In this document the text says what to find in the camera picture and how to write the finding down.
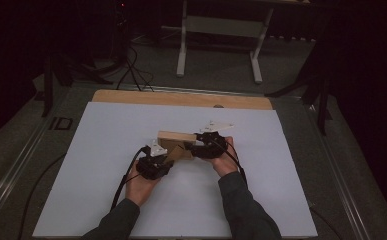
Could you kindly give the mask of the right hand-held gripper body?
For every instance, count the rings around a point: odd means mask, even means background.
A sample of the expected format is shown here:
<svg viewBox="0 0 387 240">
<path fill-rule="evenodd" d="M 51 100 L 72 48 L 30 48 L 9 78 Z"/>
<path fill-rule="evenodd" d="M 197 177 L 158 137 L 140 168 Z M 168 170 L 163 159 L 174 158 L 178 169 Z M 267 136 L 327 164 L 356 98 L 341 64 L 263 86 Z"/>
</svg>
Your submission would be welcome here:
<svg viewBox="0 0 387 240">
<path fill-rule="evenodd" d="M 201 134 L 204 134 L 204 140 L 199 141 L 201 145 L 195 145 L 193 156 L 202 159 L 213 159 L 220 157 L 226 152 L 228 144 L 223 136 L 219 134 L 220 130 L 232 128 L 231 123 L 222 123 L 210 121 L 205 127 L 200 129 Z"/>
</svg>

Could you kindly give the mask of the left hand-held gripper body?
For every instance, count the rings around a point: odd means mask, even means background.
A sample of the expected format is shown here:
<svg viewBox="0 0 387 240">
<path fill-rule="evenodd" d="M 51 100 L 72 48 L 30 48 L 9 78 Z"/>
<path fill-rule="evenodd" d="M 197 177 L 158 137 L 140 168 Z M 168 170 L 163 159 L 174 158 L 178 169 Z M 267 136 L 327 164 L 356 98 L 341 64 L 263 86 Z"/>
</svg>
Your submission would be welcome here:
<svg viewBox="0 0 387 240">
<path fill-rule="evenodd" d="M 167 150 L 161 147 L 156 140 L 141 148 L 141 151 L 144 156 L 139 158 L 136 166 L 141 176 L 148 180 L 156 180 L 169 173 L 170 170 L 165 169 Z"/>
</svg>

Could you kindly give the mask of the wooden picture frame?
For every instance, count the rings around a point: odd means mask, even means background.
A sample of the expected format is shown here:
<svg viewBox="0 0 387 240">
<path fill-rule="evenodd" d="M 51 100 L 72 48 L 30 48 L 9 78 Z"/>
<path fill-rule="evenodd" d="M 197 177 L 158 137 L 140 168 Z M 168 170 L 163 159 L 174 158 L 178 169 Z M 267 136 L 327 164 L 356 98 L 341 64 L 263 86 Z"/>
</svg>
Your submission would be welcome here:
<svg viewBox="0 0 387 240">
<path fill-rule="evenodd" d="M 196 143 L 195 134 L 159 131 L 157 141 L 167 150 L 166 162 L 193 159 L 189 147 Z"/>
</svg>

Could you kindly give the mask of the person's right hand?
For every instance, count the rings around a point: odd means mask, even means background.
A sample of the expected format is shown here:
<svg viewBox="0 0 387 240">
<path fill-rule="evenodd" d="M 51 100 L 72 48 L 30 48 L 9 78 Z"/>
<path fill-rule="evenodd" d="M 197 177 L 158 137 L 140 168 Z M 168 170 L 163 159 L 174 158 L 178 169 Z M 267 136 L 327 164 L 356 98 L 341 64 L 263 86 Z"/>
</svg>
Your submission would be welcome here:
<svg viewBox="0 0 387 240">
<path fill-rule="evenodd" d="M 227 152 L 218 158 L 210 160 L 213 169 L 220 177 L 238 171 L 237 154 L 235 153 L 233 138 L 228 136 L 225 140 L 228 144 Z"/>
</svg>

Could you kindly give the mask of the person's left hand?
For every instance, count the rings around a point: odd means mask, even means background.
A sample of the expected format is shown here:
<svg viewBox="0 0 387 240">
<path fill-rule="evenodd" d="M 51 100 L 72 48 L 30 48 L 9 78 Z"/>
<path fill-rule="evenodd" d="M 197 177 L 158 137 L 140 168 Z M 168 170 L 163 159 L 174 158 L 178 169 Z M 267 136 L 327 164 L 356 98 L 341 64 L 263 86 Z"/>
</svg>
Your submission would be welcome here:
<svg viewBox="0 0 387 240">
<path fill-rule="evenodd" d="M 152 194 L 153 189 L 159 183 L 159 179 L 145 179 L 138 173 L 135 167 L 130 171 L 128 178 L 125 197 L 141 207 Z"/>
</svg>

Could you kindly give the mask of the white table sheet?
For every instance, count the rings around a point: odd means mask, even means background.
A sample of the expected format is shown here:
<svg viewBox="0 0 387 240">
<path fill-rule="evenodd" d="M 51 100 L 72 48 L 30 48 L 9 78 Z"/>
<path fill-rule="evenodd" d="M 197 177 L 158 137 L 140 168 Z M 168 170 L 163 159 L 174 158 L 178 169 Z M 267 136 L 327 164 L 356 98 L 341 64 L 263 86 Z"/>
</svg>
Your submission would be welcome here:
<svg viewBox="0 0 387 240">
<path fill-rule="evenodd" d="M 158 132 L 195 133 L 210 122 L 226 123 L 254 199 L 285 238 L 317 234 L 277 113 L 141 104 L 87 105 L 33 232 L 36 237 L 78 237 L 96 227 L 111 207 L 135 153 Z M 228 238 L 212 166 L 182 160 L 143 205 L 134 238 Z"/>
</svg>

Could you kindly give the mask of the black floor plate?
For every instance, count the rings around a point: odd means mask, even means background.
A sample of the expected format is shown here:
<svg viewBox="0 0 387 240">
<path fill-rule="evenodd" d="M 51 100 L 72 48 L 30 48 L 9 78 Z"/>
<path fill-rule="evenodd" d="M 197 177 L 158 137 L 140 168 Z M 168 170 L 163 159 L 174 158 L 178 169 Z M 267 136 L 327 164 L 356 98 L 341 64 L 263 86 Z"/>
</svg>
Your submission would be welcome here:
<svg viewBox="0 0 387 240">
<path fill-rule="evenodd" d="M 49 125 L 49 130 L 70 130 L 72 124 L 72 118 L 54 117 L 51 124 Z"/>
</svg>

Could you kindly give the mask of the white metal stand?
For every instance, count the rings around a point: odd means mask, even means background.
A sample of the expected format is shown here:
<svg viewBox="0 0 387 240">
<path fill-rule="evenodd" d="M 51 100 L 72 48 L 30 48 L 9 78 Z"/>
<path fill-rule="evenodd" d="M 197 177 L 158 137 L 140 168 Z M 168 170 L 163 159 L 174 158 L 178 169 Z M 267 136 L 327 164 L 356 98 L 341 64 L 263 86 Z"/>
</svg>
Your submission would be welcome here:
<svg viewBox="0 0 387 240">
<path fill-rule="evenodd" d="M 187 9 L 188 0 L 183 0 L 181 43 L 176 69 L 176 75 L 178 77 L 183 77 L 185 74 L 187 33 L 195 32 L 255 38 L 257 40 L 257 45 L 255 49 L 249 53 L 250 64 L 255 83 L 261 84 L 263 82 L 258 57 L 274 12 L 273 8 L 269 8 L 266 11 L 265 18 L 261 22 L 189 15 Z"/>
</svg>

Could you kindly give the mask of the black tripod stand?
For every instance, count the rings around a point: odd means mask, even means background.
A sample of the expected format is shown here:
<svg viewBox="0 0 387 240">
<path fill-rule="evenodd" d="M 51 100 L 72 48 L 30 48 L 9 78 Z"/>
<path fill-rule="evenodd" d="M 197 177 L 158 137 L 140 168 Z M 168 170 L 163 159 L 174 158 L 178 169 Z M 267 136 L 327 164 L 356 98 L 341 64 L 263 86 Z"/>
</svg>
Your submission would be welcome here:
<svg viewBox="0 0 387 240">
<path fill-rule="evenodd" d="M 321 34 L 315 41 L 315 45 L 300 69 L 295 81 L 275 92 L 266 93 L 267 97 L 277 98 L 295 89 L 307 86 L 300 97 L 306 105 L 313 105 L 316 100 L 318 104 L 317 127 L 320 133 L 325 136 L 325 121 L 327 102 L 329 95 L 329 77 L 327 68 L 330 64 L 325 60 L 319 60 L 325 50 L 330 49 L 330 40 L 325 34 Z"/>
<path fill-rule="evenodd" d="M 101 77 L 105 74 L 116 70 L 121 66 L 120 61 L 115 61 L 110 66 L 100 69 L 90 70 L 77 62 L 75 59 L 63 53 L 53 53 L 45 58 L 44 61 L 44 109 L 42 116 L 46 117 L 53 107 L 53 78 L 56 77 L 62 86 L 71 86 L 73 77 L 71 71 L 80 73 L 88 80 L 98 84 L 110 84 L 110 81 Z"/>
</svg>

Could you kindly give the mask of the dark equipment stand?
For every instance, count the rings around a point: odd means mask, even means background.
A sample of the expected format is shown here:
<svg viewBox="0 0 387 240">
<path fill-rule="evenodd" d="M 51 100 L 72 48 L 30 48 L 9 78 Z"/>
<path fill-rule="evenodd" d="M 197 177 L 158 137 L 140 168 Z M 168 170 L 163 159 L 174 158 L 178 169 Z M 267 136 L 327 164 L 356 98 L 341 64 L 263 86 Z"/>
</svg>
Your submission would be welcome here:
<svg viewBox="0 0 387 240">
<path fill-rule="evenodd" d="M 116 54 L 120 62 L 125 62 L 129 48 L 129 0 L 113 0 L 115 36 L 118 45 Z"/>
</svg>

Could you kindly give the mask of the metal floor rail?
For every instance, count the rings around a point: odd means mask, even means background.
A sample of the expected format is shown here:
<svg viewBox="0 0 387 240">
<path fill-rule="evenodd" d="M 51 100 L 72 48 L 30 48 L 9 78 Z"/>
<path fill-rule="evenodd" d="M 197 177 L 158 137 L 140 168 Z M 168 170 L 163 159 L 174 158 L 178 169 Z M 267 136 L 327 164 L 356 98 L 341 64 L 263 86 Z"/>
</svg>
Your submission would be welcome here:
<svg viewBox="0 0 387 240">
<path fill-rule="evenodd" d="M 12 162 L 11 167 L 0 180 L 0 209 L 8 198 L 16 181 L 19 179 L 25 166 L 28 164 L 37 145 L 39 144 L 44 132 L 48 129 L 53 117 L 41 117 L 40 122 L 36 125 L 33 133 L 28 138 L 22 150 L 18 153 L 16 159 Z"/>
<path fill-rule="evenodd" d="M 220 91 L 220 90 L 203 90 L 203 89 L 192 89 L 192 88 L 176 88 L 176 87 L 162 87 L 162 86 L 152 86 L 139 89 L 134 84 L 123 84 L 120 90 L 133 90 L 133 91 L 150 91 L 150 92 L 171 92 L 171 93 L 194 93 L 194 94 L 210 94 L 210 95 L 235 95 L 235 96 L 254 96 L 254 97 L 268 97 L 263 92 L 253 93 L 253 92 L 234 92 L 234 91 Z M 287 93 L 281 97 L 293 97 L 300 98 L 304 93 L 304 90 L 296 90 Z"/>
<path fill-rule="evenodd" d="M 336 187 L 336 191 L 339 195 L 340 201 L 342 202 L 345 213 L 348 217 L 351 228 L 354 232 L 356 240 L 371 240 L 368 230 L 363 223 L 361 214 L 357 208 L 356 201 L 351 194 L 351 191 L 345 181 L 345 178 L 341 172 L 341 169 L 337 163 L 337 159 L 332 151 L 332 148 L 327 140 L 326 136 L 320 133 L 320 130 L 316 124 L 317 110 L 313 105 L 304 106 L 310 123 L 313 127 L 314 132 L 317 134 L 319 141 L 322 144 L 325 155 L 328 158 L 329 169 L 333 177 L 333 182 Z"/>
</svg>

